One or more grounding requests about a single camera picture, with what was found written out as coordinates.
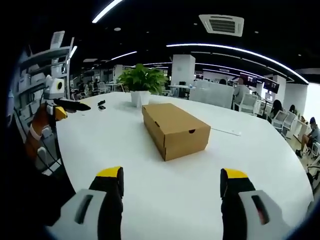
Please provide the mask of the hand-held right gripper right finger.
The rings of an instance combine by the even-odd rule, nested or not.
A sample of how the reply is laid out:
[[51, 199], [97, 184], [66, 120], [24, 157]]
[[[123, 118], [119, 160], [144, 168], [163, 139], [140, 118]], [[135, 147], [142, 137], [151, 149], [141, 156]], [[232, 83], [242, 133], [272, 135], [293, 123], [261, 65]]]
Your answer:
[[284, 240], [291, 228], [278, 204], [242, 171], [220, 170], [224, 240]]

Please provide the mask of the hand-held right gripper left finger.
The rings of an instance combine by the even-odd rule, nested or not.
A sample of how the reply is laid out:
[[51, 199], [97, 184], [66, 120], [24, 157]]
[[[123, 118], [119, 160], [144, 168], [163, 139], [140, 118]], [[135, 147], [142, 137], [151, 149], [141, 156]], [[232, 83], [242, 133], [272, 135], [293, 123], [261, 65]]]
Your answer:
[[100, 171], [79, 190], [46, 229], [55, 240], [120, 240], [124, 196], [123, 167]]

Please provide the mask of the person's left hand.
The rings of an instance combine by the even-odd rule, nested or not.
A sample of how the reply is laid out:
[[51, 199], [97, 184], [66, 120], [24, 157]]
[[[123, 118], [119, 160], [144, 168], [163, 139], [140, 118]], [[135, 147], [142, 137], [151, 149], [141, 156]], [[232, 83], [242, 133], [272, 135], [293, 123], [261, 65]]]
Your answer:
[[43, 129], [50, 125], [50, 117], [51, 115], [49, 115], [47, 112], [47, 104], [42, 103], [37, 109], [31, 123], [34, 131], [38, 135], [41, 135]]

